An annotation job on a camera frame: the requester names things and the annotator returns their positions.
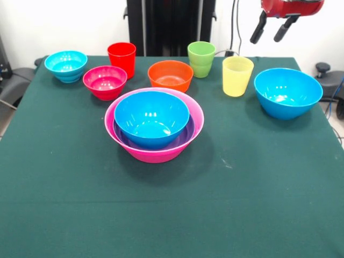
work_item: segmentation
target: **bowl rim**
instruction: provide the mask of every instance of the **bowl rim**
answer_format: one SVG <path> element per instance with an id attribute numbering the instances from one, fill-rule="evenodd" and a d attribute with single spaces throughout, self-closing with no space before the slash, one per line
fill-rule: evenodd
<path id="1" fill-rule="evenodd" d="M 121 85 L 113 88 L 113 89 L 105 89 L 105 90 L 99 90 L 99 89 L 95 89 L 95 88 L 92 88 L 90 85 L 88 85 L 86 82 L 85 82 L 85 76 L 90 74 L 92 71 L 96 70 L 96 69 L 99 69 L 99 68 L 115 68 L 116 70 L 120 70 L 121 72 L 123 72 L 125 74 L 125 80 L 122 82 Z M 116 90 L 116 89 L 119 89 L 121 88 L 128 80 L 128 74 L 126 71 L 124 71 L 122 68 L 120 67 L 117 67 L 117 66 L 96 66 L 96 67 L 93 67 L 91 69 L 89 69 L 83 76 L 82 76 L 82 82 L 83 84 L 90 90 L 97 90 L 97 91 L 102 91 L 102 92 L 106 92 L 106 91 L 110 91 L 110 90 Z"/>
<path id="2" fill-rule="evenodd" d="M 246 61 L 247 64 L 250 65 L 250 70 L 235 71 L 235 70 L 233 70 L 233 69 L 230 69 L 230 68 L 225 67 L 225 62 L 228 62 L 228 61 L 231 61 L 231 60 L 234 60 L 234 59 L 239 59 L 239 60 L 242 60 L 242 61 Z M 254 69 L 254 62 L 253 62 L 250 58 L 247 58 L 247 57 L 245 57 L 245 56 L 239 56 L 239 55 L 238 55 L 238 56 L 228 56 L 228 57 L 226 57 L 226 58 L 224 58 L 224 59 L 222 60 L 222 67 L 223 67 L 223 69 L 225 69 L 225 70 L 234 71 L 234 72 L 236 72 L 236 73 L 247 73 L 248 71 L 252 71 L 252 70 Z"/>
<path id="3" fill-rule="evenodd" d="M 302 74 L 302 75 L 307 76 L 308 78 L 310 78 L 310 79 L 312 79 L 314 82 L 316 82 L 316 85 L 319 86 L 319 88 L 320 88 L 320 90 L 321 90 L 320 97 L 319 97 L 316 101 L 314 101 L 314 102 L 312 102 L 312 103 L 310 103 L 310 104 L 307 104 L 307 105 L 297 105 L 297 106 L 293 106 L 293 105 L 289 105 L 289 104 L 284 104 L 284 103 L 281 103 L 281 102 L 276 102 L 276 101 L 273 101 L 273 100 L 267 98 L 264 94 L 262 94 L 262 93 L 257 89 L 256 80 L 257 80 L 257 78 L 258 78 L 261 74 L 266 73 L 266 72 L 269 72 L 269 71 L 272 71 L 272 70 L 286 70 L 286 71 L 292 71 L 292 72 L 294 72 L 294 73 L 299 73 L 299 74 Z M 306 74 L 306 73 L 304 73 L 304 72 L 302 72 L 302 71 L 299 71 L 299 70 L 295 70 L 295 69 L 291 69 L 291 68 L 283 68 L 283 67 L 270 68 L 270 69 L 266 69 L 266 70 L 261 71 L 260 73 L 258 73 L 258 74 L 256 75 L 256 77 L 254 78 L 254 89 L 255 89 L 256 93 L 258 93 L 260 96 L 262 96 L 264 99 L 268 100 L 269 102 L 272 102 L 272 103 L 275 103 L 275 104 L 278 104 L 278 105 L 281 105 L 281 106 L 288 106 L 288 107 L 291 107 L 291 108 L 304 108 L 304 107 L 307 107 L 307 106 L 314 105 L 314 104 L 316 104 L 317 102 L 319 102 L 319 101 L 321 100 L 321 98 L 323 97 L 323 94 L 324 94 L 324 90 L 323 90 L 323 88 L 321 87 L 321 84 L 320 84 L 315 78 L 313 78 L 312 76 L 310 76 L 310 75 L 308 75 L 308 74 Z"/>
<path id="4" fill-rule="evenodd" d="M 154 80 L 153 78 L 151 78 L 151 76 L 150 76 L 150 74 L 149 74 L 149 71 L 151 70 L 152 67 L 154 67 L 155 65 L 161 64 L 161 63 L 170 63 L 170 62 L 172 62 L 172 63 L 181 63 L 182 65 L 185 65 L 185 67 L 188 68 L 188 69 L 191 71 L 191 76 L 190 76 L 190 78 L 187 79 L 186 81 L 181 82 L 181 83 L 178 83 L 178 84 L 163 84 L 163 83 L 157 82 L 156 80 Z M 194 76 L 194 70 L 193 70 L 193 68 L 192 68 L 191 66 L 189 66 L 187 63 L 185 63 L 185 62 L 183 62 L 183 61 L 178 61 L 178 60 L 162 60 L 162 61 L 159 61 L 159 62 L 156 62 L 156 63 L 152 64 L 152 65 L 148 68 L 147 75 L 148 75 L 148 78 L 149 78 L 151 81 L 155 82 L 155 83 L 158 84 L 158 85 L 161 85 L 162 88 L 163 88 L 163 87 L 166 87 L 166 86 L 168 86 L 168 87 L 178 87 L 178 86 L 181 86 L 181 85 L 184 85 L 184 84 L 186 84 L 186 83 L 191 82 L 191 80 L 192 80 L 192 78 L 193 78 L 193 76 Z"/>
<path id="5" fill-rule="evenodd" d="M 194 121 L 194 118 L 192 117 L 192 115 L 190 115 L 190 118 L 189 118 L 189 121 L 188 121 L 188 123 L 190 122 L 190 119 L 191 119 L 191 121 L 192 121 L 192 123 L 193 123 L 193 130 L 192 130 L 192 133 L 191 133 L 191 136 L 190 136 L 190 139 L 194 136 L 194 134 L 195 134 L 195 131 L 196 131 L 196 125 L 195 125 L 195 121 Z M 117 136 L 117 138 L 118 138 L 118 140 L 119 141 L 121 141 L 121 142 L 123 142 L 122 140 L 121 140 L 121 138 L 118 136 L 118 134 L 116 133 L 116 131 L 115 131 L 115 124 L 118 126 L 118 124 L 116 123 L 116 121 L 115 120 L 113 120 L 113 123 L 112 123 L 112 129 L 113 129 L 113 131 L 114 131 L 114 133 L 115 133 L 115 135 Z M 126 135 L 124 135 L 124 137 L 125 138 L 127 138 L 127 140 L 128 141 L 131 141 L 131 142 L 133 142 L 132 140 L 130 140 Z"/>
<path id="6" fill-rule="evenodd" d="M 118 104 L 116 105 L 116 107 L 115 107 L 115 109 L 114 109 L 114 111 L 113 111 L 114 120 L 116 121 L 116 110 L 117 110 L 117 107 L 118 107 L 124 100 L 126 100 L 128 97 L 131 97 L 131 96 L 134 96 L 134 95 L 138 95 L 138 94 L 142 94 L 142 93 L 146 93 L 146 92 L 151 92 L 151 91 L 136 92 L 136 93 L 130 94 L 129 96 L 126 96 L 125 98 L 121 99 L 121 101 L 118 102 Z M 171 97 L 173 97 L 173 98 L 178 99 L 178 101 L 182 104 L 182 106 L 184 106 L 184 107 L 187 109 L 187 112 L 188 112 L 187 117 L 188 117 L 188 118 L 184 121 L 184 123 L 182 124 L 181 128 L 179 128 L 179 129 L 178 129 L 177 131 L 175 131 L 174 133 L 172 133 L 172 134 L 170 134 L 170 135 L 166 135 L 166 136 L 161 136 L 161 137 L 142 137 L 142 136 L 135 135 L 135 134 L 129 132 L 128 130 L 124 129 L 124 128 L 116 121 L 117 125 L 119 126 L 119 128 L 120 128 L 123 132 L 125 132 L 125 133 L 127 133 L 127 134 L 130 134 L 130 135 L 132 135 L 132 136 L 134 136 L 134 137 L 138 137 L 138 138 L 140 138 L 140 139 L 152 139 L 152 140 L 157 140 L 157 139 L 163 139 L 163 138 L 170 137 L 170 136 L 172 136 L 172 135 L 178 134 L 178 133 L 180 133 L 180 132 L 186 127 L 186 125 L 188 124 L 188 122 L 189 122 L 189 120 L 190 120 L 190 110 L 189 110 L 189 107 L 188 107 L 180 98 L 178 98 L 177 96 L 175 96 L 175 95 L 173 95 L 173 94 L 166 93 L 166 92 L 161 92 L 161 91 L 154 91 L 154 92 L 158 92 L 158 93 L 164 94 L 164 95 L 166 94 L 166 95 L 169 95 L 169 96 L 171 96 Z"/>
<path id="7" fill-rule="evenodd" d="M 54 70 L 54 69 L 50 69 L 49 67 L 47 67 L 47 61 L 49 58 L 51 58 L 53 55 L 56 55 L 56 54 L 60 54 L 60 53 L 63 53 L 63 52 L 76 52 L 76 53 L 79 53 L 81 55 L 83 55 L 84 57 L 86 57 L 86 60 L 85 62 L 78 68 L 75 68 L 75 69 L 72 69 L 72 70 L 69 70 L 69 71 L 57 71 L 57 70 Z M 83 68 L 88 62 L 88 57 L 87 55 L 85 55 L 84 53 L 80 52 L 80 51 L 77 51 L 77 50 L 72 50 L 72 49 L 68 49 L 68 50 L 61 50 L 61 51 L 57 51 L 51 55 L 49 55 L 47 58 L 45 58 L 44 60 L 44 66 L 45 68 L 47 68 L 49 71 L 53 72 L 53 73 L 68 73 L 68 72 L 71 72 L 71 71 L 76 71 L 80 68 Z"/>
<path id="8" fill-rule="evenodd" d="M 174 90 L 174 89 L 169 89 L 169 88 L 163 88 L 163 87 L 155 87 L 155 88 L 151 88 L 151 87 L 148 87 L 148 88 L 141 88 L 141 89 L 137 89 L 137 90 L 133 90 L 133 91 L 130 91 L 126 94 L 123 94 L 122 96 L 118 97 L 117 99 L 115 99 L 111 104 L 110 106 L 108 107 L 108 109 L 106 110 L 106 113 L 105 113 L 105 116 L 104 116 L 104 124 L 105 124 L 105 129 L 107 131 L 107 133 L 109 134 L 109 136 L 115 141 L 117 142 L 119 145 L 121 145 L 123 148 L 127 149 L 127 150 L 130 150 L 130 151 L 133 151 L 133 152 L 136 152 L 136 153 L 140 153 L 140 154 L 168 154 L 170 152 L 176 152 L 176 151 L 181 151 L 183 150 L 184 148 L 186 148 L 186 146 L 188 144 L 190 144 L 193 140 L 196 139 L 196 137 L 200 134 L 200 132 L 202 131 L 202 128 L 204 126 L 204 113 L 203 113 L 203 110 L 201 108 L 201 106 L 192 98 L 190 97 L 189 95 L 185 94 L 185 96 L 191 101 L 193 102 L 196 107 L 197 107 L 197 110 L 201 113 L 201 123 L 199 125 L 199 127 L 197 127 L 195 125 L 195 132 L 193 134 L 193 136 L 190 138 L 189 141 L 183 143 L 182 145 L 179 145 L 179 146 L 176 146 L 174 148 L 171 148 L 171 149 L 164 149 L 164 150 L 141 150 L 141 149 L 136 149 L 136 148 L 133 148 L 133 147 L 130 147 L 126 144 L 124 144 L 123 142 L 121 142 L 120 140 L 116 139 L 117 135 L 116 133 L 114 132 L 114 135 L 116 137 L 114 137 L 111 133 L 110 133 L 110 129 L 112 126 L 108 127 L 106 121 L 107 121 L 107 117 L 109 116 L 109 113 L 111 113 L 111 109 L 112 107 L 117 104 L 121 99 L 125 98 L 126 96 L 132 94 L 133 92 L 144 92 L 144 91 L 160 91 L 160 92 L 175 92 L 177 94 L 185 94 L 181 91 L 178 91 L 178 90 Z"/>

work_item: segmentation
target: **magenta bowl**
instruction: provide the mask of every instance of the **magenta bowl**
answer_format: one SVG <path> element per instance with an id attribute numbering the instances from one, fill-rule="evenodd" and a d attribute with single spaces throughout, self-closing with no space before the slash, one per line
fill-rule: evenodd
<path id="1" fill-rule="evenodd" d="M 127 78 L 119 67 L 98 66 L 85 73 L 83 83 L 100 100 L 111 101 L 122 92 Z"/>
<path id="2" fill-rule="evenodd" d="M 189 108 L 190 115 L 193 118 L 193 122 L 195 123 L 195 131 L 192 137 L 185 143 L 170 149 L 162 149 L 162 150 L 143 150 L 143 149 L 136 149 L 126 145 L 125 143 L 121 142 L 116 135 L 115 131 L 113 130 L 113 122 L 114 122 L 114 110 L 118 103 L 124 99 L 125 97 L 135 94 L 138 92 L 144 91 L 162 91 L 166 93 L 170 93 L 178 98 L 180 98 Z M 126 151 L 128 151 L 134 158 L 147 162 L 147 163 L 162 163 L 167 162 L 175 157 L 177 157 L 201 132 L 204 124 L 204 115 L 203 110 L 200 105 L 190 96 L 186 95 L 177 90 L 168 89 L 168 88 L 143 88 L 138 90 L 133 90 L 128 92 L 119 98 L 117 98 L 112 104 L 109 106 L 105 113 L 105 128 L 108 134 L 111 136 L 113 140 L 115 140 L 118 144 L 120 144 Z"/>

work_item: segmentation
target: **blue bowl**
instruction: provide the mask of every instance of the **blue bowl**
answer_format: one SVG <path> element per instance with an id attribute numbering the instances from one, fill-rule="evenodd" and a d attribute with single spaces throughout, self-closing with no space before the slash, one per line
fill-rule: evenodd
<path id="1" fill-rule="evenodd" d="M 160 91 L 132 94 L 114 110 L 114 119 L 125 136 L 147 149 L 169 145 L 181 134 L 189 118 L 189 109 L 181 99 Z"/>
<path id="2" fill-rule="evenodd" d="M 274 68 L 257 75 L 258 100 L 272 117 L 289 120 L 310 110 L 323 96 L 320 83 L 301 71 Z"/>
<path id="3" fill-rule="evenodd" d="M 84 73 L 87 56 L 79 51 L 61 51 L 48 56 L 45 67 L 61 82 L 78 81 Z"/>

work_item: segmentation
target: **bowl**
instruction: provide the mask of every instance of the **bowl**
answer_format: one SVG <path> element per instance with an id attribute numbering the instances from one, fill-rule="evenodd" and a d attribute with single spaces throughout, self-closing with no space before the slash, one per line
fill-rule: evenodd
<path id="1" fill-rule="evenodd" d="M 161 149 L 174 141 L 189 117 L 189 109 L 181 99 L 159 91 L 131 94 L 114 111 L 121 131 L 147 149 Z"/>
<path id="2" fill-rule="evenodd" d="M 145 92 L 145 91 L 160 91 L 160 92 L 166 92 L 169 94 L 172 94 L 178 98 L 180 98 L 189 108 L 190 116 L 193 118 L 193 122 L 195 123 L 195 131 L 187 142 L 176 146 L 174 148 L 168 148 L 168 149 L 162 149 L 162 150 L 142 150 L 133 148 L 131 146 L 128 146 L 127 144 L 121 142 L 116 135 L 115 131 L 113 130 L 113 122 L 114 122 L 114 110 L 118 103 L 125 98 L 126 96 L 129 96 L 134 93 L 138 92 Z M 104 117 L 105 122 L 105 128 L 107 133 L 110 135 L 110 137 L 120 144 L 126 151 L 128 151 L 134 158 L 147 163 L 162 163 L 170 161 L 174 158 L 176 158 L 195 138 L 200 134 L 203 124 L 204 124 L 204 115 L 202 108 L 199 106 L 199 104 L 190 96 L 177 91 L 177 90 L 171 90 L 167 88 L 143 88 L 131 91 L 127 94 L 124 94 L 117 98 L 112 104 L 109 106 L 105 113 Z"/>
<path id="3" fill-rule="evenodd" d="M 118 97 L 127 81 L 127 73 L 115 66 L 98 66 L 83 77 L 85 86 L 100 100 L 110 101 Z"/>
<path id="4" fill-rule="evenodd" d="M 181 61 L 165 60 L 153 64 L 148 69 L 148 77 L 153 87 L 164 87 L 186 92 L 194 75 L 192 68 Z"/>
<path id="5" fill-rule="evenodd" d="M 79 51 L 61 51 L 48 56 L 44 65 L 61 82 L 73 83 L 81 78 L 87 60 Z"/>
<path id="6" fill-rule="evenodd" d="M 274 68 L 257 75 L 254 87 L 267 114 L 289 120 L 310 110 L 323 96 L 320 83 L 301 71 Z"/>
<path id="7" fill-rule="evenodd" d="M 125 136 L 125 134 L 120 130 L 116 121 L 113 122 L 113 130 L 114 130 L 114 133 L 116 134 L 116 136 L 118 137 L 118 139 L 121 142 L 123 142 L 124 144 L 128 145 L 129 147 L 140 149 L 140 150 L 147 150 L 147 149 L 144 149 L 144 148 L 140 147 L 139 145 L 135 144 L 131 140 L 129 140 L 128 137 Z M 181 132 L 181 134 L 174 141 L 172 141 L 169 145 L 167 145 L 165 148 L 162 148 L 162 150 L 175 148 L 179 145 L 184 144 L 185 142 L 187 142 L 191 139 L 194 132 L 195 132 L 195 122 L 194 122 L 194 119 L 192 118 L 192 116 L 190 116 L 189 121 L 188 121 L 186 127 Z"/>

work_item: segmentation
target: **purple bowl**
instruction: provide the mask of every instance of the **purple bowl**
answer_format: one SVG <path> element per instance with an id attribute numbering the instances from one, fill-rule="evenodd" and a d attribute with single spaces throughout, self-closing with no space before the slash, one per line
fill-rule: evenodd
<path id="1" fill-rule="evenodd" d="M 117 125 L 115 120 L 113 121 L 113 130 L 115 131 L 116 135 L 118 136 L 118 139 L 121 142 L 123 142 L 124 144 L 128 145 L 129 147 L 135 148 L 135 149 L 140 149 L 142 151 L 146 150 L 146 149 L 136 145 L 131 140 L 129 140 L 127 138 L 127 136 L 125 136 L 124 133 L 120 130 L 120 128 Z M 184 127 L 181 134 L 173 142 L 171 142 L 169 145 L 167 145 L 165 148 L 162 148 L 161 150 L 172 149 L 172 148 L 175 148 L 175 147 L 178 147 L 178 146 L 184 144 L 185 142 L 188 142 L 192 138 L 194 132 L 195 132 L 195 123 L 194 123 L 192 116 L 190 115 L 189 122 Z"/>

